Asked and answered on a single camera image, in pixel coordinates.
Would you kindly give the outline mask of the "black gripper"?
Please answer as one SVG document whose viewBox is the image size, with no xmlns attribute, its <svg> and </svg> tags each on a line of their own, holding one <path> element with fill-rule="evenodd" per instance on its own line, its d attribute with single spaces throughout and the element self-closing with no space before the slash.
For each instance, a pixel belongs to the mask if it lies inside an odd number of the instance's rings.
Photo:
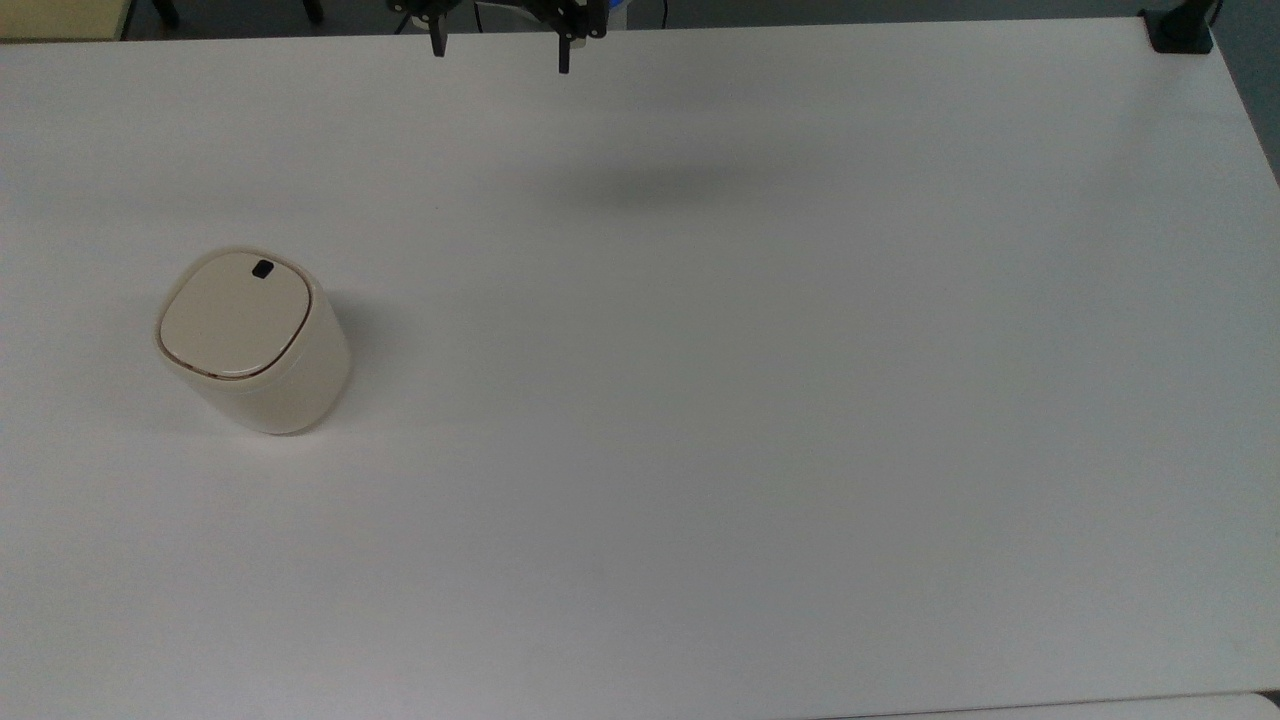
<svg viewBox="0 0 1280 720">
<path fill-rule="evenodd" d="M 570 73 L 573 41 L 600 38 L 609 28 L 608 1 L 389 1 L 387 10 L 428 33 L 436 58 L 445 55 L 449 32 L 550 32 L 559 36 L 562 76 Z"/>
</svg>

